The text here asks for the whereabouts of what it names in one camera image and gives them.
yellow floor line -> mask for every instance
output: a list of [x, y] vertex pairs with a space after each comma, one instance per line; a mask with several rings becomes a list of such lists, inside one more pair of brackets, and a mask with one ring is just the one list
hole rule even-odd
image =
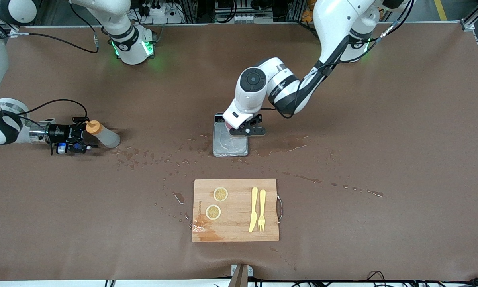
[[439, 19], [441, 19], [441, 21], [448, 20], [446, 18], [445, 9], [443, 8], [443, 4], [441, 3], [441, 0], [434, 0], [434, 3], [435, 3], [435, 7], [437, 8], [437, 13], [439, 14]]

yellow knife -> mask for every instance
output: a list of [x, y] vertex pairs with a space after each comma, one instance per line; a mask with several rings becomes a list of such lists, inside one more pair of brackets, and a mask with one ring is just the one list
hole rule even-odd
[[250, 219], [250, 230], [249, 232], [253, 232], [255, 228], [255, 223], [257, 223], [257, 212], [255, 211], [255, 205], [257, 205], [257, 196], [259, 194], [259, 189], [253, 187], [251, 189], [251, 219]]

wooden cutting board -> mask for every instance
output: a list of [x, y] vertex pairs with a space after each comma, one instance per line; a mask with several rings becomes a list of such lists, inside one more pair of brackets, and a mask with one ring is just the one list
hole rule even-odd
[[[225, 187], [228, 198], [222, 202], [214, 199], [214, 190]], [[263, 232], [257, 223], [252, 233], [248, 232], [251, 218], [251, 189], [257, 187], [256, 212], [260, 216], [260, 191], [266, 190]], [[193, 242], [278, 241], [278, 216], [276, 213], [276, 179], [197, 179], [193, 197]], [[221, 209], [216, 220], [206, 216], [208, 206], [215, 204]]]

brown tabletop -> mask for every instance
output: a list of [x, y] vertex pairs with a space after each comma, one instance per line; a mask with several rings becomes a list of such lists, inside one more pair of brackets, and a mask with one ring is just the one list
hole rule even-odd
[[[37, 32], [92, 48], [88, 29]], [[221, 277], [233, 263], [263, 279], [478, 277], [478, 47], [459, 24], [405, 24], [337, 67], [291, 120], [265, 112], [268, 134], [235, 159], [211, 155], [214, 113], [263, 58], [304, 76], [320, 51], [312, 34], [166, 27], [155, 58], [133, 67], [100, 38], [97, 55], [34, 36], [8, 43], [1, 97], [78, 100], [122, 144], [53, 157], [0, 147], [0, 280]], [[81, 115], [55, 103], [31, 116]], [[193, 180], [212, 178], [277, 178], [280, 241], [192, 243]]]

orange bottle cap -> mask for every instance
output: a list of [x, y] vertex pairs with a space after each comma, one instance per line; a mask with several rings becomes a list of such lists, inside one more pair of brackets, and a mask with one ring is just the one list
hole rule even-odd
[[90, 134], [98, 134], [103, 130], [103, 125], [96, 120], [86, 121], [85, 129]]

